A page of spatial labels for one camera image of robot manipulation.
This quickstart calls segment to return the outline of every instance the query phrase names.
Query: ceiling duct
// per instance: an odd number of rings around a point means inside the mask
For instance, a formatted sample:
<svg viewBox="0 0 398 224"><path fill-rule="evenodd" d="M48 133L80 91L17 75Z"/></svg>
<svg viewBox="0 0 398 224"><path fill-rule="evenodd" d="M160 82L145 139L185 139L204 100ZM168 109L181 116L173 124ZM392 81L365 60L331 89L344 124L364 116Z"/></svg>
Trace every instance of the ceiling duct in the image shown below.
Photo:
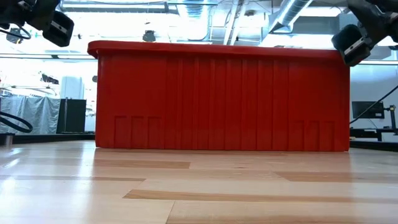
<svg viewBox="0 0 398 224"><path fill-rule="evenodd" d="M184 2L197 2L197 4L177 5L184 26L185 36L188 40L205 40L208 37L210 6L202 5L197 0L185 0Z"/></svg>
<svg viewBox="0 0 398 224"><path fill-rule="evenodd" d="M300 11L311 2L312 0L284 0L279 11L270 15L269 32L291 33Z"/></svg>

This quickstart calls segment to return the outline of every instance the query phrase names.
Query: gray curtain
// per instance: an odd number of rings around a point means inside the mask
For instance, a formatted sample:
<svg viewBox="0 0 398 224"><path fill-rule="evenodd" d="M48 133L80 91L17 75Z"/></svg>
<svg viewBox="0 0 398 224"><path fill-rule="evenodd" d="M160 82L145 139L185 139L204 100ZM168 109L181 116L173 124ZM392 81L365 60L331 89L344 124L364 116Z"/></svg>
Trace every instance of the gray curtain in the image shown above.
<svg viewBox="0 0 398 224"><path fill-rule="evenodd" d="M16 134L56 134L61 100L48 97L9 97L1 98L0 110L25 119L33 126L31 133L22 133L0 123L0 133ZM9 121L25 127L14 119Z"/></svg>

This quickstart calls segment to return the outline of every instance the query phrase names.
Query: bin rim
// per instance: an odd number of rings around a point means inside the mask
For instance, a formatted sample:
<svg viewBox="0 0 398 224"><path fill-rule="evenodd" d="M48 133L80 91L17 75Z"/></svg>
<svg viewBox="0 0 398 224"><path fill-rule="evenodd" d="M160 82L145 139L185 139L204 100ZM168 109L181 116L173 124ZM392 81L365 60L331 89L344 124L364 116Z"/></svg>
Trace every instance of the bin rim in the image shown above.
<svg viewBox="0 0 398 224"><path fill-rule="evenodd" d="M153 42L127 42L112 40L96 40L88 44L88 53L98 58L98 52L124 52L124 51L146 51L146 52L168 52L187 54L226 54L243 56L266 56L266 57L295 57L313 58L332 61L341 61L337 50L320 49L288 49L277 47L249 47L230 45L199 45L199 44L171 44Z"/></svg>

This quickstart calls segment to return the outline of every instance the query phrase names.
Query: floor plank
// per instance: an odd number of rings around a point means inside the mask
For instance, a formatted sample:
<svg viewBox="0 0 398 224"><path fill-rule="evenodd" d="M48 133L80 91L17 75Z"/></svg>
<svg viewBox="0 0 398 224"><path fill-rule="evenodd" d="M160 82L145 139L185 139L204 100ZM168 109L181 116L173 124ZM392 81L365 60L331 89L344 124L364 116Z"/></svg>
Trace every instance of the floor plank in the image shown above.
<svg viewBox="0 0 398 224"><path fill-rule="evenodd" d="M398 154L0 148L0 223L396 223Z"/></svg>

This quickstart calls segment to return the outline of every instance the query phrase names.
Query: red plastic bin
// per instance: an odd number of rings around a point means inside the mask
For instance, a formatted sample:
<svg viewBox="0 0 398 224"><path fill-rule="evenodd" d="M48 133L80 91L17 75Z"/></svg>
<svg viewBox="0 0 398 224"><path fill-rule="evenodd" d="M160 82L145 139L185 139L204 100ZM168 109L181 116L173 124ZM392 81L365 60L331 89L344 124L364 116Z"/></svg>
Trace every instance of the red plastic bin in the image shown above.
<svg viewBox="0 0 398 224"><path fill-rule="evenodd" d="M96 145L347 151L349 68L337 51L95 41Z"/></svg>

